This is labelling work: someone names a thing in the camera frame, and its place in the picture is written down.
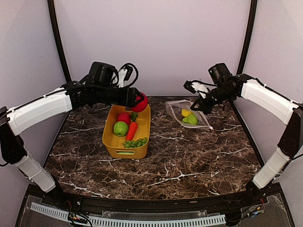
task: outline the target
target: marble table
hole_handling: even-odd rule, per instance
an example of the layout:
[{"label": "marble table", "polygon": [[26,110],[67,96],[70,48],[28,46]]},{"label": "marble table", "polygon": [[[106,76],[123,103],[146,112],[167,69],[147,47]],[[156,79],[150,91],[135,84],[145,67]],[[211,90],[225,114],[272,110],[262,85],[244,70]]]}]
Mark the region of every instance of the marble table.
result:
[{"label": "marble table", "polygon": [[244,191],[260,164],[232,108],[216,106],[211,131],[186,129],[165,102],[193,98],[151,97],[151,135],[143,159],[114,159],[102,143],[110,108],[73,111],[45,164],[65,192],[136,200],[188,199]]}]

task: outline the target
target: mesh bag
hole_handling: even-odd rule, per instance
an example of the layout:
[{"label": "mesh bag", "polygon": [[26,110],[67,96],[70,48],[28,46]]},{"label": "mesh bag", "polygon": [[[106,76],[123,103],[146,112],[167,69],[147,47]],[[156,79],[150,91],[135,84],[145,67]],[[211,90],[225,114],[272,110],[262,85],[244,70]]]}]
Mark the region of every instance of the mesh bag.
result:
[{"label": "mesh bag", "polygon": [[194,115],[198,119],[197,125],[187,124],[182,121],[184,118],[181,114],[182,109],[190,110],[192,104],[193,102],[188,100],[169,101],[165,102],[165,108],[166,112],[185,128],[205,130],[213,129],[212,126],[209,125],[204,113],[201,111],[193,111]]}]

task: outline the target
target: yellow basket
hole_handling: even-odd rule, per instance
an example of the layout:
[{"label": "yellow basket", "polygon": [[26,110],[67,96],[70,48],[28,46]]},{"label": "yellow basket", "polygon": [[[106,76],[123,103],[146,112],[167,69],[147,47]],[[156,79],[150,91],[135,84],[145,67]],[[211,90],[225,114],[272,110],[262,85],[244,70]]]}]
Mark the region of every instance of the yellow basket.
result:
[{"label": "yellow basket", "polygon": [[[113,133],[118,115],[122,112],[131,113],[130,111],[126,111],[124,106],[114,105],[111,108],[105,124],[102,142],[106,146],[109,154],[114,158],[144,158],[147,154],[148,141],[139,148],[125,148],[123,143],[125,142],[126,136],[120,137]],[[145,110],[138,113],[136,122],[138,123],[138,129],[133,140],[143,139],[144,137],[149,139],[151,129],[151,107],[149,105],[147,105]]]}]

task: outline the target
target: lime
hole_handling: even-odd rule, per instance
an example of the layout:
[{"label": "lime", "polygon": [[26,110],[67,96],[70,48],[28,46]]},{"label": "lime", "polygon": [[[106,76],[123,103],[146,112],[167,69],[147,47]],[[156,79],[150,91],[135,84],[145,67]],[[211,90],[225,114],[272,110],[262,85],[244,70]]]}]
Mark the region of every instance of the lime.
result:
[{"label": "lime", "polygon": [[186,118],[183,118],[182,121],[187,124],[198,124],[198,119],[194,114],[191,114],[187,116]]},{"label": "lime", "polygon": [[128,132],[128,125],[125,122],[117,122],[114,125],[114,134],[116,136],[125,136]]}]

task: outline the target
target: white wall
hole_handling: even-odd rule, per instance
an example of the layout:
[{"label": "white wall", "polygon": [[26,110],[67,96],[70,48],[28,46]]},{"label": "white wall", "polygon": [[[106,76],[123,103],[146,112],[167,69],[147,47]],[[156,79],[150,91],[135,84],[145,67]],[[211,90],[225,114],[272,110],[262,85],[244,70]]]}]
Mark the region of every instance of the white wall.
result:
[{"label": "white wall", "polygon": [[[47,1],[2,0],[0,18],[0,107],[23,104],[63,84]],[[26,149],[40,163],[62,119],[56,116],[22,135]],[[15,167],[0,168],[1,226],[15,226],[27,184]]]},{"label": "white wall", "polygon": [[235,72],[250,0],[56,0],[73,79],[93,61],[137,66],[135,87],[149,96],[190,95],[186,80],[211,82],[207,70],[225,62]]},{"label": "white wall", "polygon": [[[259,1],[256,22],[244,72],[269,87],[303,102],[303,1]],[[267,160],[285,129],[282,123],[253,103],[238,100],[261,153]],[[303,223],[303,158],[279,177],[296,226]]]}]

